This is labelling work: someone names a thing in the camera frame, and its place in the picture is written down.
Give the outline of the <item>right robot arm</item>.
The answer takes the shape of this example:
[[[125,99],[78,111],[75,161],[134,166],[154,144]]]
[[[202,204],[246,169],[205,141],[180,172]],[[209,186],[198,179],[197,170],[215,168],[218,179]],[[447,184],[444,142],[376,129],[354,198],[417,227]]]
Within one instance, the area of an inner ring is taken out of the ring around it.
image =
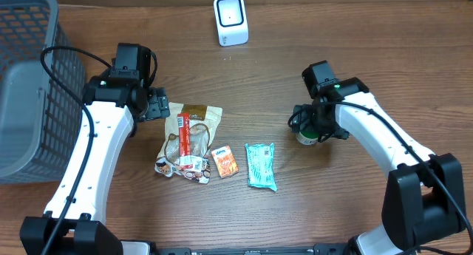
[[[472,232],[466,216],[463,172],[452,154],[436,155],[411,138],[379,106],[357,78],[304,78],[313,102],[297,105],[288,126],[297,135],[329,138],[352,135],[387,177],[382,223],[345,244],[322,244],[337,254],[416,254],[442,250],[429,242]]]

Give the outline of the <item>green white round container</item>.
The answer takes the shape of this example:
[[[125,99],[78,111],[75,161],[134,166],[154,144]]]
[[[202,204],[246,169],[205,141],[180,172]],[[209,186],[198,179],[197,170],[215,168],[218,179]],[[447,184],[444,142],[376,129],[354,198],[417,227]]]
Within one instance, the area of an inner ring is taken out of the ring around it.
[[[318,142],[319,134],[316,132],[299,132],[296,139],[303,145],[312,146]]]

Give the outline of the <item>beige dried food bag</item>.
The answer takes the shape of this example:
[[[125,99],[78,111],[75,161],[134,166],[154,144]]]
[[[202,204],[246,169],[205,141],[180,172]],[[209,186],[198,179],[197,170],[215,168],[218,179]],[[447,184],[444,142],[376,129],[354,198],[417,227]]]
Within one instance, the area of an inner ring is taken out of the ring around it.
[[[207,184],[211,177],[211,144],[222,118],[222,108],[173,102],[169,108],[171,114],[165,120],[165,142],[157,155],[154,170],[166,177],[178,175],[195,183]],[[183,169],[180,165],[177,119],[180,113],[189,114],[190,154],[201,159],[199,170]]]

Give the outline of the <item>teal wet wipes packet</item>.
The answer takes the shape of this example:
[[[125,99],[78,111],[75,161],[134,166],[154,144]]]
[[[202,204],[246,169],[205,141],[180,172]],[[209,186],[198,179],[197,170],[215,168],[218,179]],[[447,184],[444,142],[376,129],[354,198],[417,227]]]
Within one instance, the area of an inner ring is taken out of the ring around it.
[[[269,188],[276,192],[273,171],[274,143],[245,144],[248,164],[248,185],[254,188]]]

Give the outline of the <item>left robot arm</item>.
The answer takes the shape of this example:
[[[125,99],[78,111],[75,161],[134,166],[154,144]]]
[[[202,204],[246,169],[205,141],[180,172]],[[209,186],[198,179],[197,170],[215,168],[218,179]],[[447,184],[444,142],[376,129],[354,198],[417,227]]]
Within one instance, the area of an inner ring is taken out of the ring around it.
[[[137,123],[167,118],[163,88],[136,78],[93,77],[84,87],[84,116],[67,169],[42,217],[26,217],[27,254],[155,254],[153,242],[120,240],[106,226],[108,193],[125,140]]]

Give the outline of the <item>red snack stick pack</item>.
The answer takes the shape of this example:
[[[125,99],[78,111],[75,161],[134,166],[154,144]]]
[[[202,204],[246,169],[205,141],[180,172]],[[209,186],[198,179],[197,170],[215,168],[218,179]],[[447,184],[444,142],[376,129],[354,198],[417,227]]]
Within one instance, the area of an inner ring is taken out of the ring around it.
[[[192,162],[189,113],[183,112],[178,114],[177,123],[180,140],[180,168],[190,169],[192,167]]]

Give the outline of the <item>orange tissue packet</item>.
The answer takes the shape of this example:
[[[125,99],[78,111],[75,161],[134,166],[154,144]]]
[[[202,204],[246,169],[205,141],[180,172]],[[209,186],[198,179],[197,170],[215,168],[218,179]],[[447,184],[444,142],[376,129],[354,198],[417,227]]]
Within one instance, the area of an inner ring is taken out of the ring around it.
[[[223,146],[211,152],[221,178],[231,177],[239,172],[239,167],[230,146]]]

